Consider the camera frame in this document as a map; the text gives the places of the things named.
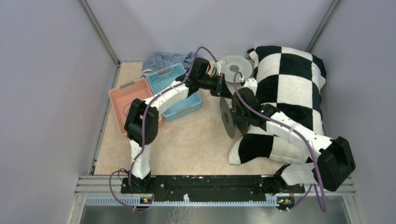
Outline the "black cable spool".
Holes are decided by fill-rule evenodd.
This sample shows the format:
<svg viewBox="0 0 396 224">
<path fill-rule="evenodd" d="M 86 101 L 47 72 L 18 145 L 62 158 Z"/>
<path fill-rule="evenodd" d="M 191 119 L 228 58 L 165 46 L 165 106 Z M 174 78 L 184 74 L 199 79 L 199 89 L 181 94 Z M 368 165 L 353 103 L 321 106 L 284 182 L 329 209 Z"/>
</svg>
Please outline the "black cable spool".
<svg viewBox="0 0 396 224">
<path fill-rule="evenodd" d="M 221 119 L 228 136 L 233 139 L 235 137 L 235 127 L 231 114 L 232 104 L 229 105 L 225 98 L 220 98 L 219 107 L 221 112 Z M 248 132 L 248 127 L 237 127 L 242 135 Z"/>
</svg>

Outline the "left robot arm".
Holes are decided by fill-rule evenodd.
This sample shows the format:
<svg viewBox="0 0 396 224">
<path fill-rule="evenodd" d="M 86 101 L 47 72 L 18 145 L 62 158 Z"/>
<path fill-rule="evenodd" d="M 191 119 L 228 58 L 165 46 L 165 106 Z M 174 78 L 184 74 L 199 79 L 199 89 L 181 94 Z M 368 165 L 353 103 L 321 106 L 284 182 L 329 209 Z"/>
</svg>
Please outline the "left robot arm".
<svg viewBox="0 0 396 224">
<path fill-rule="evenodd" d="M 186 74 L 178 76 L 161 92 L 144 100 L 137 98 L 132 101 L 124 129 L 132 155 L 128 181 L 132 181 L 132 187 L 137 192 L 144 193 L 150 186 L 147 178 L 150 175 L 149 149 L 158 134 L 159 116 L 200 89 L 208 90 L 215 97 L 230 98 L 231 92 L 226 85 L 225 75 L 221 73 L 227 64 L 226 59 L 215 62 L 213 72 L 209 75 L 206 71 L 209 62 L 197 58 Z"/>
</svg>

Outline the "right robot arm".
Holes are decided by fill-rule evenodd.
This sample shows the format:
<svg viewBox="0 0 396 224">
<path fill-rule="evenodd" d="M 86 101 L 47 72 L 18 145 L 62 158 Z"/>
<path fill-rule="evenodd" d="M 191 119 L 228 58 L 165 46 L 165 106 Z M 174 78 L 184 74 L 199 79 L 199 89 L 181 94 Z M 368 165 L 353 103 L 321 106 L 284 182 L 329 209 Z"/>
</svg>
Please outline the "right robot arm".
<svg viewBox="0 0 396 224">
<path fill-rule="evenodd" d="M 248 123 L 286 140 L 312 159 L 312 163 L 282 168 L 280 176 L 274 179 L 277 191 L 287 192 L 296 184 L 318 184 L 335 192 L 355 170 L 352 150 L 345 138 L 323 136 L 292 120 L 272 105 L 260 105 L 250 88 L 237 90 L 233 99 Z"/>
</svg>

